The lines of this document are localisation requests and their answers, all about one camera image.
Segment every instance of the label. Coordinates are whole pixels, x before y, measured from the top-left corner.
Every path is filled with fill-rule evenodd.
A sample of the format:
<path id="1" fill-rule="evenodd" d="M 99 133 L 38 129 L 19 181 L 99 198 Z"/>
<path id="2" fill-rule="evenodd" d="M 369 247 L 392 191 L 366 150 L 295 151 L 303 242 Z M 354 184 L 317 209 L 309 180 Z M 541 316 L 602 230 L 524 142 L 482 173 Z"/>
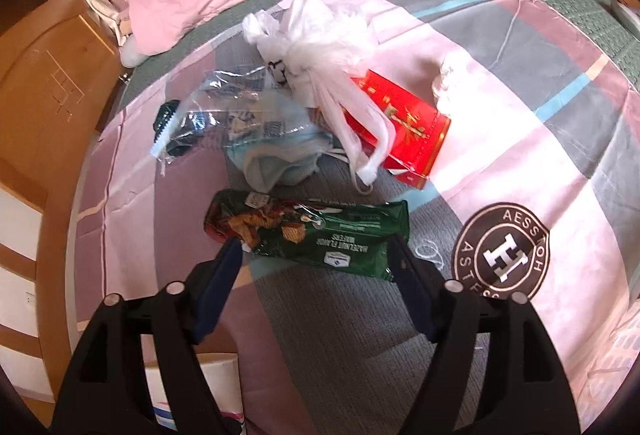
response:
<path id="1" fill-rule="evenodd" d="M 284 135 L 284 123 L 280 120 L 270 120 L 262 125 L 264 136 L 272 139 Z"/>
<path id="2" fill-rule="evenodd" d="M 269 195 L 252 191 L 247 195 L 244 205 L 249 206 L 250 208 L 260 209 L 269 203 L 270 198 L 271 197 Z"/>
<path id="3" fill-rule="evenodd" d="M 498 202 L 466 222 L 452 253 L 452 273 L 465 288 L 507 299 L 536 295 L 549 268 L 549 230 L 532 211 Z"/>
<path id="4" fill-rule="evenodd" d="M 332 267 L 348 267 L 351 256 L 345 253 L 324 253 L 324 262 Z"/>

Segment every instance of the plastic bag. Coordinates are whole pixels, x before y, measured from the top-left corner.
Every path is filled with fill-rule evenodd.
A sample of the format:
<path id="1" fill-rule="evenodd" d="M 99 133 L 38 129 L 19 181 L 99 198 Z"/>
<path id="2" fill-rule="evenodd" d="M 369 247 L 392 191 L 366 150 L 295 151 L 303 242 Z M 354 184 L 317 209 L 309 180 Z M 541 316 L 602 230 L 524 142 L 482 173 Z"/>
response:
<path id="1" fill-rule="evenodd" d="M 459 57 L 457 53 L 447 54 L 440 65 L 440 73 L 431 84 L 436 108 L 447 117 L 452 117 L 456 106 L 465 104 L 466 91 L 477 82 L 466 70 L 465 63 L 466 58 Z"/>
<path id="2" fill-rule="evenodd" d="M 386 244 L 393 235 L 408 240 L 409 210 L 405 200 L 364 206 L 222 190 L 204 229 L 219 241 L 239 237 L 256 255 L 391 280 Z"/>
<path id="3" fill-rule="evenodd" d="M 211 70 L 156 131 L 151 154 L 170 164 L 194 147 L 218 150 L 294 132 L 316 132 L 308 111 L 266 66 Z"/>
<path id="4" fill-rule="evenodd" d="M 396 132 L 382 110 L 351 80 L 365 73 L 365 61 L 378 45 L 364 16 L 347 7 L 329 8 L 320 0 L 292 0 L 282 22 L 260 11 L 244 18 L 242 30 L 265 63 L 278 72 L 284 66 L 296 100 L 307 108 L 320 108 L 346 152 L 354 184 L 357 175 L 370 186 Z M 370 157 L 347 124 L 343 109 L 377 139 Z"/>

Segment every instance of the face mask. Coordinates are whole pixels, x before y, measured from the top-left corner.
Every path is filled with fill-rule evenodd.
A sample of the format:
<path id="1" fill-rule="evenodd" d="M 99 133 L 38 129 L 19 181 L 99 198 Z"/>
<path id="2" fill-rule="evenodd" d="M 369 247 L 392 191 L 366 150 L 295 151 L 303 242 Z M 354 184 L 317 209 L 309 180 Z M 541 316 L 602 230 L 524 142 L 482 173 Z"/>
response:
<path id="1" fill-rule="evenodd" d="M 269 193 L 276 184 L 294 186 L 318 171 L 318 159 L 334 153 L 327 133 L 296 132 L 281 138 L 250 142 L 226 149 L 254 191 Z"/>

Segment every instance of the logo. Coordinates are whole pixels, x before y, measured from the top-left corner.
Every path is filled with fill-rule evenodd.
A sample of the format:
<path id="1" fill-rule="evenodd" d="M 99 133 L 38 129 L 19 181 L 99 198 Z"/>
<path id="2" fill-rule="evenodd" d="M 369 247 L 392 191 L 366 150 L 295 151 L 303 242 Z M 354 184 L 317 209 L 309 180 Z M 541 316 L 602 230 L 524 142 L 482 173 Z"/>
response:
<path id="1" fill-rule="evenodd" d="M 523 206 L 492 204 L 466 222 L 451 265 L 465 288 L 483 296 L 532 298 L 549 268 L 549 230 Z"/>

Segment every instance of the hazelnut wafers package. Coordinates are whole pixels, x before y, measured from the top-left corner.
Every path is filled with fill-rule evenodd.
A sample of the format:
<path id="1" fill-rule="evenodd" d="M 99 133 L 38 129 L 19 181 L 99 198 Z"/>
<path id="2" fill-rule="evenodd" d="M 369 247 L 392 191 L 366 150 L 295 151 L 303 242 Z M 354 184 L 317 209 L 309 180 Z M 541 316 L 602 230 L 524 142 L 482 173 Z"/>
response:
<path id="1" fill-rule="evenodd" d="M 409 212 L 404 200 L 346 205 L 222 190 L 209 206 L 205 230 L 217 240 L 239 237 L 258 255 L 391 280 L 386 241 L 408 239 Z"/>

